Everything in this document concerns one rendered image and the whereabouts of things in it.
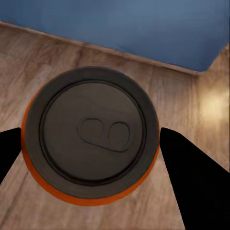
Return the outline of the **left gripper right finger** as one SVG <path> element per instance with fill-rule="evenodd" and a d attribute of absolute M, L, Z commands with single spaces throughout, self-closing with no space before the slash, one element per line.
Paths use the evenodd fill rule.
<path fill-rule="evenodd" d="M 230 173 L 179 132 L 159 144 L 185 230 L 230 230 Z"/>

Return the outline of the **can of soda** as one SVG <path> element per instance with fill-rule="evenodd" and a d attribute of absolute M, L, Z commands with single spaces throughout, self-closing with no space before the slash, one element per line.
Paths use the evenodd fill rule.
<path fill-rule="evenodd" d="M 21 148 L 48 193 L 101 206 L 128 196 L 148 177 L 160 133 L 155 107 L 136 81 L 115 69 L 84 66 L 35 94 L 23 117 Z"/>

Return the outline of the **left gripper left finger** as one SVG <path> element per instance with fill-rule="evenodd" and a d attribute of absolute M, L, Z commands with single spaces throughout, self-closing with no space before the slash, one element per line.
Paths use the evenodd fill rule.
<path fill-rule="evenodd" d="M 20 128 L 0 133 L 0 184 L 4 180 L 21 150 Z"/>

